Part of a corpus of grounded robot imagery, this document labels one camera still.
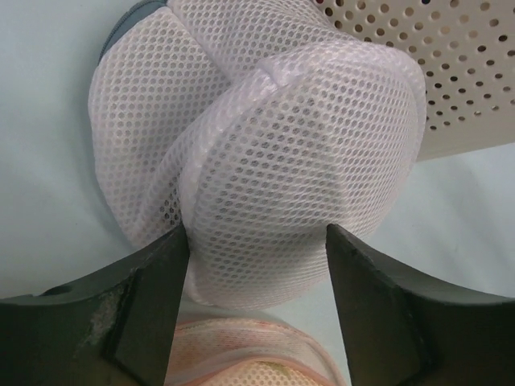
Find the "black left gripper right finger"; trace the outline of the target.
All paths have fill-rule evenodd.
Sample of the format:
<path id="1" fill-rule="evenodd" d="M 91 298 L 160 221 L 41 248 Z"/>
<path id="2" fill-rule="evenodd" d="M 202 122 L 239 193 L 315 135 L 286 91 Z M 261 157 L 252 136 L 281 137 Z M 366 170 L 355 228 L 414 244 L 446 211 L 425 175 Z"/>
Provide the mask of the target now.
<path id="1" fill-rule="evenodd" d="M 432 277 L 335 224 L 326 251 L 352 384 L 513 384 L 512 298 Z"/>

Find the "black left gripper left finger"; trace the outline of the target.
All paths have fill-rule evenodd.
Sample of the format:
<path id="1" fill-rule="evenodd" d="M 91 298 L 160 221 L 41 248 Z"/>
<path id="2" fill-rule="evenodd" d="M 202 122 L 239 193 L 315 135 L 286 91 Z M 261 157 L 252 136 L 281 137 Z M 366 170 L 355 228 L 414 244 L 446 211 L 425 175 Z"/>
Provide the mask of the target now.
<path id="1" fill-rule="evenodd" d="M 188 260 L 178 226 L 80 279 L 2 299 L 2 384 L 164 384 Z"/>

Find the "white mesh laundry bag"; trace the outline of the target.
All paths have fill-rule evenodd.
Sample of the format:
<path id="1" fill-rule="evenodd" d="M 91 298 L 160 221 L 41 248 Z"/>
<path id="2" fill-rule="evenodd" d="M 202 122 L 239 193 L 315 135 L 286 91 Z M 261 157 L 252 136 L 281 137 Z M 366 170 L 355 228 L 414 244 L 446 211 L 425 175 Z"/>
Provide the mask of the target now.
<path id="1" fill-rule="evenodd" d="M 142 1 L 89 90 L 97 181 L 128 241 L 178 225 L 200 304 L 262 310 L 328 275 L 326 228 L 373 232 L 422 143 L 405 52 L 309 1 Z"/>

